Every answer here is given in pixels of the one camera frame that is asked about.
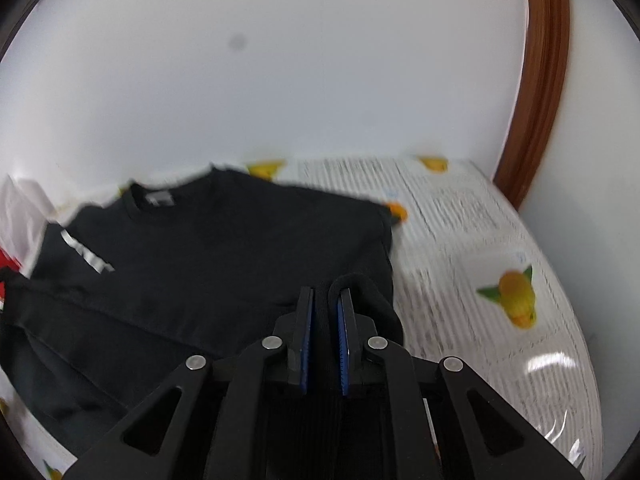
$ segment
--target silver bolt head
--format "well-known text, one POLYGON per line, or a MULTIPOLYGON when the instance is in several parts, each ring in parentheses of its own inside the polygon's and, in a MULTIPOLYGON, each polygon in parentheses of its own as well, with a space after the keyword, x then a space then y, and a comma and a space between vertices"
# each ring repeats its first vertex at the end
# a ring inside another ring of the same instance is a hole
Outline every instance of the silver bolt head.
POLYGON ((185 362, 189 370, 200 370, 207 364, 207 360, 201 355, 192 355, 185 362))
POLYGON ((280 348, 282 346, 282 339, 280 339, 276 335, 267 336, 262 340, 262 346, 264 346, 267 350, 275 350, 276 348, 280 348))
POLYGON ((464 363, 457 357, 447 357, 444 359, 444 367, 449 370, 449 372, 459 372, 463 366, 464 363))
POLYGON ((369 338, 367 344, 374 350, 383 350, 388 346, 389 342, 385 338, 375 335, 369 338))

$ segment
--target red fabric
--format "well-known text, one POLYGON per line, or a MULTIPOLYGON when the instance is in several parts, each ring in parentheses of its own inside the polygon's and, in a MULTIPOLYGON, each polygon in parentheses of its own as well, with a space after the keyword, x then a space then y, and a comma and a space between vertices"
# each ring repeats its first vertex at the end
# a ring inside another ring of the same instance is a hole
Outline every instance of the red fabric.
MULTIPOLYGON (((20 262, 0 248, 0 269, 3 267, 11 267, 13 270, 20 270, 20 262)), ((4 300, 4 283, 0 283, 0 300, 4 300)))

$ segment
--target black t-shirt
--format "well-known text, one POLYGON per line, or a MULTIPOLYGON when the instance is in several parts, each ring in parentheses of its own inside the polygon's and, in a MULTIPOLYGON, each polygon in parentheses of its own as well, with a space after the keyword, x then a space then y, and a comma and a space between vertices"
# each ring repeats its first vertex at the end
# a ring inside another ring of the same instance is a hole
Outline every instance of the black t-shirt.
POLYGON ((391 224, 384 206, 233 170, 173 189, 133 184, 47 227, 31 280, 7 281, 0 363, 45 427, 81 452, 189 355, 224 358, 269 335, 302 286, 326 302, 336 278, 357 274, 379 293, 366 307, 378 331, 401 342, 391 224), (29 360, 64 391, 55 410, 42 398, 52 392, 24 379, 17 362, 29 360), (65 424, 87 406, 105 421, 98 429, 65 424))

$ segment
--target blue gripper pad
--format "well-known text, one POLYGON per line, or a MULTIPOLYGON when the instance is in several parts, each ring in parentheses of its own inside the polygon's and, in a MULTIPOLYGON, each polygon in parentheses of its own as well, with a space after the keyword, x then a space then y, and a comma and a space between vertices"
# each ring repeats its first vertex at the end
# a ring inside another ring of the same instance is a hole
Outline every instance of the blue gripper pad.
POLYGON ((309 378, 309 346, 311 345, 311 319, 312 319, 313 305, 310 305, 306 310, 306 330, 305 338, 302 342, 302 355, 300 363, 300 389, 303 394, 306 394, 306 388, 308 386, 309 378))
POLYGON ((349 349, 347 346, 347 330, 344 325, 344 310, 342 300, 338 300, 338 345, 340 347, 340 385, 342 394, 349 393, 349 349))

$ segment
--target bed sheet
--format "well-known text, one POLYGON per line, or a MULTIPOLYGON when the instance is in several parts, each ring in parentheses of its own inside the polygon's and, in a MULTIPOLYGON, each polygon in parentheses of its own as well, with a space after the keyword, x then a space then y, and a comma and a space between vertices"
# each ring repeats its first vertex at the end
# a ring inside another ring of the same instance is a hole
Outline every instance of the bed sheet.
POLYGON ((332 158, 273 173, 401 205, 391 261, 406 348, 462 358, 585 478, 601 478, 598 391, 572 307, 517 213, 470 162, 332 158))

